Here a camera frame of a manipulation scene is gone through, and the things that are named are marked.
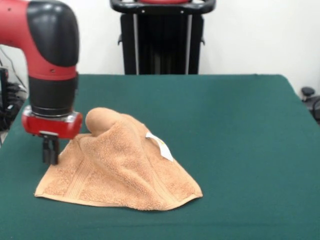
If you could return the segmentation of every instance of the towel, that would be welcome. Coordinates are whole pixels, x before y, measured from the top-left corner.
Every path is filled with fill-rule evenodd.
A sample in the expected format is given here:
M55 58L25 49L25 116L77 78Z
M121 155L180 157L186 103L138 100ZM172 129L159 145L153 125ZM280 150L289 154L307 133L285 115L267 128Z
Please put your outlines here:
M70 140L38 184L35 196L61 202L166 211L203 196L196 181L163 157L151 131L134 117L97 107L90 133Z

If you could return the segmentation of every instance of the black cable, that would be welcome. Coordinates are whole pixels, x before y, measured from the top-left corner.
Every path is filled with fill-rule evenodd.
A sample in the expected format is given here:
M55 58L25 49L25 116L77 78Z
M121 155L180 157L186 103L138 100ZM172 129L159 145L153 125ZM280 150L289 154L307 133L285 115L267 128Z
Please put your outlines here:
M24 83L22 82L22 80L20 79L20 77L17 75L16 69L15 69L15 66L14 66L14 62L12 61L12 59L5 53L5 51L2 49L1 46L0 46L0 51L1 51L2 54L10 61L12 70L13 70L13 72L14 72L14 75L16 76L16 78L18 79L18 81L20 82L20 84L21 84L25 89L27 89L26 86L24 85Z

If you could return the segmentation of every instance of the towel tag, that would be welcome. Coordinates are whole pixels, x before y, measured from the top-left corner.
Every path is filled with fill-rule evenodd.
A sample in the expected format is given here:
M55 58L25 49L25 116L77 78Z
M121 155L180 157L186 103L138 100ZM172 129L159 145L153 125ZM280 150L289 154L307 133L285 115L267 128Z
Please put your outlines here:
M169 161L173 162L174 157L171 155L171 152L168 148L168 146L157 136L153 135L151 132L147 132L145 135L146 138L154 139L160 148L160 154L162 157L168 159Z

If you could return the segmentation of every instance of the green table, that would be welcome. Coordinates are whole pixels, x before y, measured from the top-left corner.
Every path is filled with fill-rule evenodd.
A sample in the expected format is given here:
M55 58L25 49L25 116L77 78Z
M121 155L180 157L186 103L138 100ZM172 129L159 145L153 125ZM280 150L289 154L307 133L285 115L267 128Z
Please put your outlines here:
M75 109L99 106L165 140L204 197L166 212L35 198L48 166L19 115L0 149L0 240L320 239L320 131L284 77L81 75Z

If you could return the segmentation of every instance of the red robot arm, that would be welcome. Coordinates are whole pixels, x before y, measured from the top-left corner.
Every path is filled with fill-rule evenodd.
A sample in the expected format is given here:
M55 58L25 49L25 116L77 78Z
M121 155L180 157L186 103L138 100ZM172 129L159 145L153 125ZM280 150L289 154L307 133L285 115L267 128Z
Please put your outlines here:
M30 106L23 111L22 125L27 133L43 137L43 161L57 164L59 138L74 138L82 124L82 115L73 111L77 19L56 0L1 0L0 16L0 44L21 49L27 62Z

